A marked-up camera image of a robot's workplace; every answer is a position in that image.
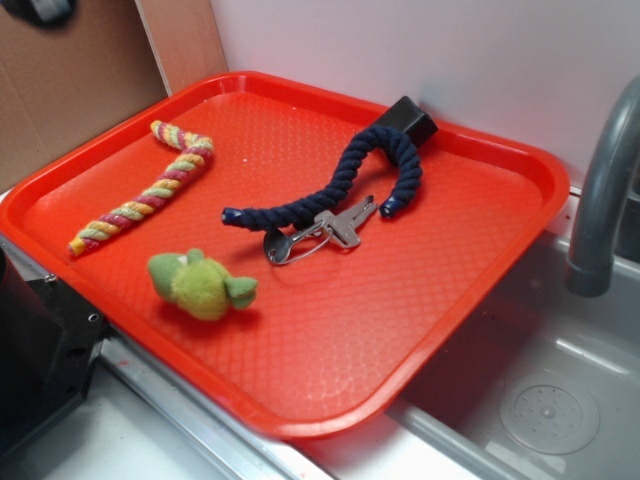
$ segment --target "rope toy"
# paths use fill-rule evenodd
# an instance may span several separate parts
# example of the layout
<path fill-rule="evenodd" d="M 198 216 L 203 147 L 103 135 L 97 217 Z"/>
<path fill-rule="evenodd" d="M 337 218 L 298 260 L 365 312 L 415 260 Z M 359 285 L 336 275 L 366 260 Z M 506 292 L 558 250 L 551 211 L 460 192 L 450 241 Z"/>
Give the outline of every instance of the rope toy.
<path fill-rule="evenodd" d="M 406 208 L 420 186 L 422 168 L 420 156 L 409 135 L 393 127 L 372 125 L 356 134 L 344 150 L 329 184 L 316 193 L 285 205 L 254 209 L 225 208 L 222 223 L 251 231 L 274 231 L 294 225 L 304 228 L 313 223 L 320 212 L 334 208 L 344 200 L 353 186 L 362 160 L 376 148 L 383 148 L 390 158 L 395 157 L 400 176 L 387 200 L 380 205 L 380 214 L 391 218 Z"/>
<path fill-rule="evenodd" d="M 78 256 L 92 251 L 134 223 L 141 222 L 162 207 L 183 181 L 211 158 L 213 142 L 209 137 L 185 132 L 174 125 L 156 120 L 151 131 L 163 143 L 182 150 L 180 155 L 158 177 L 153 185 L 132 201 L 123 203 L 111 212 L 90 222 L 69 242 L 71 254 Z"/>

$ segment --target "navy blue rope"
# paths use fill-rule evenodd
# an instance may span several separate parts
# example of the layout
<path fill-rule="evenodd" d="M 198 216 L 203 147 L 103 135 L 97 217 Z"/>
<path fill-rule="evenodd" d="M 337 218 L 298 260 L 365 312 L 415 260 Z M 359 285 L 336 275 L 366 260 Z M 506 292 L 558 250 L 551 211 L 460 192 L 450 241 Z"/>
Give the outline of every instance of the navy blue rope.
<path fill-rule="evenodd" d="M 347 197 L 362 160 L 376 148 L 383 148 L 387 155 L 393 155 L 400 170 L 400 176 L 389 198 L 379 208 L 383 217 L 393 217 L 409 205 L 420 186 L 420 156 L 406 133 L 391 127 L 373 125 L 352 138 L 342 153 L 331 181 L 324 189 L 274 208 L 240 210 L 227 207 L 222 211 L 222 223 L 252 231 L 273 231 L 289 225 L 296 228 L 308 227 L 313 224 L 318 213 L 334 208 Z"/>

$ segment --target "plush turtle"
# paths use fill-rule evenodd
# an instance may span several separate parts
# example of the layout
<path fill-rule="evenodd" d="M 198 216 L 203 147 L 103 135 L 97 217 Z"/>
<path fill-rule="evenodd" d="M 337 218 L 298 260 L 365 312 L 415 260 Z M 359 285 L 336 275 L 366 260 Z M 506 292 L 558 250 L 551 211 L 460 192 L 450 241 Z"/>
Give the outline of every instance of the plush turtle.
<path fill-rule="evenodd" d="M 186 255 L 163 253 L 147 265 L 161 298 L 200 320 L 218 320 L 230 306 L 242 310 L 256 298 L 258 281 L 234 278 L 220 263 L 193 248 Z"/>

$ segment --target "sink drain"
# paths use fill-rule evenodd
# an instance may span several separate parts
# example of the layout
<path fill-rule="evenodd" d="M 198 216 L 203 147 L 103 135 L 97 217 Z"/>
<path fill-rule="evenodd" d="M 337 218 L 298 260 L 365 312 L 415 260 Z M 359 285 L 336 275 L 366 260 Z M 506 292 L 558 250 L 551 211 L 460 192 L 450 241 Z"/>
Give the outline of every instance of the sink drain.
<path fill-rule="evenodd" d="M 529 375 L 508 385 L 500 402 L 500 420 L 515 441 L 552 455 L 585 447 L 600 424 L 591 395 L 551 374 Z"/>

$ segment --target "stainless steel sink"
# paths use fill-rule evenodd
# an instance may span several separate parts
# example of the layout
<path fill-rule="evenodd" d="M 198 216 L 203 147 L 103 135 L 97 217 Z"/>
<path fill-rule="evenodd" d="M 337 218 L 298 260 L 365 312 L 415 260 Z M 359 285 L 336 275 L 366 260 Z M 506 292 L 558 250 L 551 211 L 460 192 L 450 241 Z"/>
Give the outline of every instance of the stainless steel sink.
<path fill-rule="evenodd" d="M 545 233 L 391 414 L 485 478 L 640 478 L 640 269 L 598 298 L 562 283 Z"/>

